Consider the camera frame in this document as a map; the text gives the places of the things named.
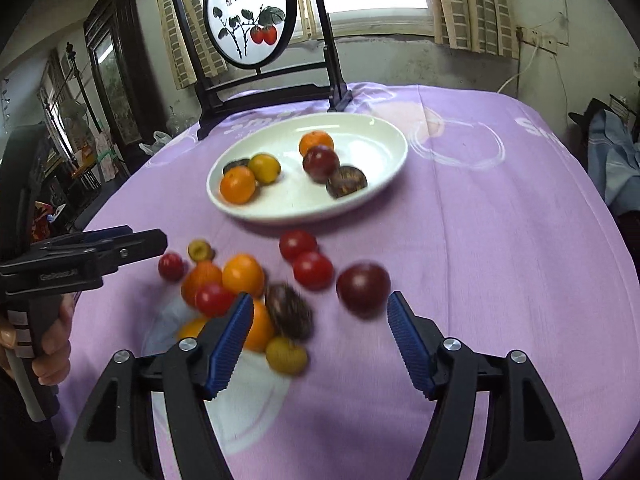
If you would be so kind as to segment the person's left hand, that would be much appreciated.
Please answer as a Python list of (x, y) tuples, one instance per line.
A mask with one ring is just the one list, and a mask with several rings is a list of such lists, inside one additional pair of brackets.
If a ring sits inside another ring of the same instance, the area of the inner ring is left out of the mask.
[[(70, 333), (75, 308), (73, 295), (64, 295), (58, 310), (58, 318), (42, 336), (43, 354), (32, 362), (32, 370), (40, 385), (59, 385), (70, 374), (70, 352), (72, 351)], [(15, 330), (9, 321), (1, 317), (1, 347), (13, 350), (15, 345)], [(1, 350), (1, 368), (9, 377), (14, 378), (4, 350)]]

